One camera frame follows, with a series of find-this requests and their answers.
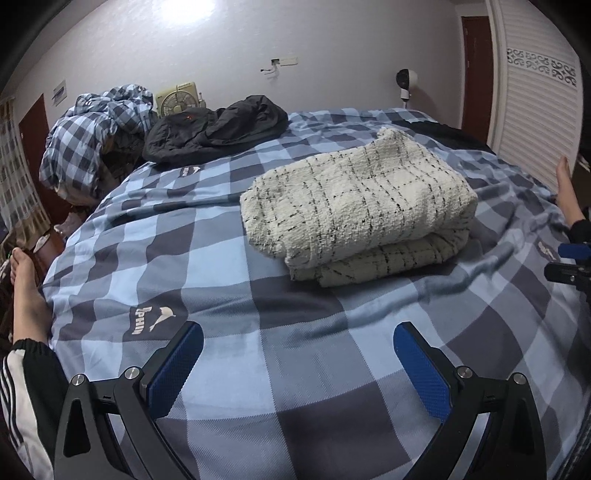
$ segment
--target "white louvered closet door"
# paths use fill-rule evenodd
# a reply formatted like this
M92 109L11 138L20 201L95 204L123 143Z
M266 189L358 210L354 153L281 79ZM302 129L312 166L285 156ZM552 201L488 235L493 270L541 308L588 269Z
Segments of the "white louvered closet door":
M488 6L497 84L489 145L500 158L556 191L556 162L567 155L573 167L579 150L579 58L528 0L488 0Z

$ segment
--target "electrical box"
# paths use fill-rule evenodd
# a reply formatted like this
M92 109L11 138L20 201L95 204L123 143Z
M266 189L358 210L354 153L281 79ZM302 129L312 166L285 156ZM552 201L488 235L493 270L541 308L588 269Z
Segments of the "electrical box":
M297 65L298 58L297 57L283 57L279 59L279 65L282 67L288 67L290 65Z

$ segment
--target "wall outlet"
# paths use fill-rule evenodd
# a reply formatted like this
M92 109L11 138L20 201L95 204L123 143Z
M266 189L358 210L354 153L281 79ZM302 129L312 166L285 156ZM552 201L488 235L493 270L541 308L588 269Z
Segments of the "wall outlet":
M66 90L66 81L62 80L61 83L53 89L53 106L56 106L60 103L64 98L68 96L68 92Z
M297 65L298 58L297 57L282 57L279 59L279 65L282 67L288 67L289 65Z

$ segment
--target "screw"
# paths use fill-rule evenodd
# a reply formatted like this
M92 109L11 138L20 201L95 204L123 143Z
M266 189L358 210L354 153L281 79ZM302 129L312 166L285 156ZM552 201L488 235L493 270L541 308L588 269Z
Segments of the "screw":
M513 382L518 385L525 385L527 383L527 378L524 374L515 374L513 375Z
M462 378L470 378L474 372L469 367L462 365L461 367L457 367L457 374Z
M138 367L129 367L126 371L125 371L125 378L127 380L133 380L134 378L136 378L139 375L139 368Z
M78 374L78 375L74 375L72 377L72 380L70 381L70 383L77 387L78 385L84 383L85 380L86 380L86 376L84 374Z

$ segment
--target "crumpled plaid comforter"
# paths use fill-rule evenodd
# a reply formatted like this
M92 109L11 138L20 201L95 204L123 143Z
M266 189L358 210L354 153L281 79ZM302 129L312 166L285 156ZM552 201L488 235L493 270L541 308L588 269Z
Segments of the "crumpled plaid comforter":
M139 155L158 119L153 104L152 92L133 84L80 95L47 136L39 181L74 205L98 203L108 192L100 190L101 154Z
M589 440L589 308L573 287L544 279L566 236L550 192L530 176L409 131L479 196L456 258L327 289L290 281L281 260L246 240L238 199L256 176L364 145L397 119L431 121L402 109L294 113L278 140L200 170L133 172L68 240L43 285L66 375L117 377L194 320L204 351L158 425L196 477L402 479L438 427L392 347L394 328L409 320L455 365L528 377L548 477L564 476Z

